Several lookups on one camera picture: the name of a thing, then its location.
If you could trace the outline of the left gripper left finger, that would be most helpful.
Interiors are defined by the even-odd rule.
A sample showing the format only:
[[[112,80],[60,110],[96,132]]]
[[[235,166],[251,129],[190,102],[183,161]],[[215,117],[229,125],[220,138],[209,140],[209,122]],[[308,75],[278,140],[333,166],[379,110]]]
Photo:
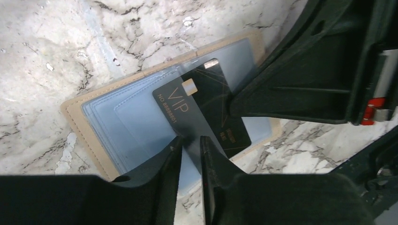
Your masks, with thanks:
[[[0,178],[3,225],[171,225],[182,162],[180,137],[135,169],[96,175]]]

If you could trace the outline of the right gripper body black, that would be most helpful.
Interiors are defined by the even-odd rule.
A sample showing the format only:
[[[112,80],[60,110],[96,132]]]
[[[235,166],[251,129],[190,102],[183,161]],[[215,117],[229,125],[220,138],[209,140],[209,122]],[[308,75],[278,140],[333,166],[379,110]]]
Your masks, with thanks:
[[[377,0],[369,22],[356,86],[355,125],[371,126],[392,120],[398,106],[398,3]],[[395,127],[347,159],[335,173],[348,177],[359,189],[375,217],[398,201],[398,129]]]

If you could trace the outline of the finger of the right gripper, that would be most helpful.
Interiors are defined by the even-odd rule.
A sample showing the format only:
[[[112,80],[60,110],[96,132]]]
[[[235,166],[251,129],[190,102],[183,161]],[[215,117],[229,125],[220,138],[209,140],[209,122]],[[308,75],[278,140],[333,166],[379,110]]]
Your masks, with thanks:
[[[381,49],[383,0],[310,0],[262,72],[373,72]]]
[[[289,34],[233,97],[230,113],[358,125],[369,98],[364,81],[372,47],[367,31]]]

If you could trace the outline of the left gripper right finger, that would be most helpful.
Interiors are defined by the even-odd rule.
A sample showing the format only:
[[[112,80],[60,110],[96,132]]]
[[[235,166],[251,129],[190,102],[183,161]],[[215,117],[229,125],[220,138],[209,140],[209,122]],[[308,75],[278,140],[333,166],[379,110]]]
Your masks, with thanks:
[[[371,225],[354,184],[338,173],[247,174],[200,138],[207,225]]]

